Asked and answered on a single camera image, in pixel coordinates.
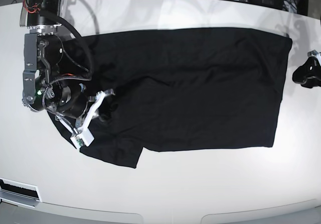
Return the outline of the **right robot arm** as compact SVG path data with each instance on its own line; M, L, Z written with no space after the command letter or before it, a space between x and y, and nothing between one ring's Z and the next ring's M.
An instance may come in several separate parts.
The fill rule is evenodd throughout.
M105 99L112 91L91 94L86 83L93 76L94 59L80 33L64 19L67 0L23 0L20 26L25 34L23 104L34 112L46 111L56 120L79 127L92 119L102 122L111 117ZM84 52L87 66L76 62L65 50L58 34L65 27Z

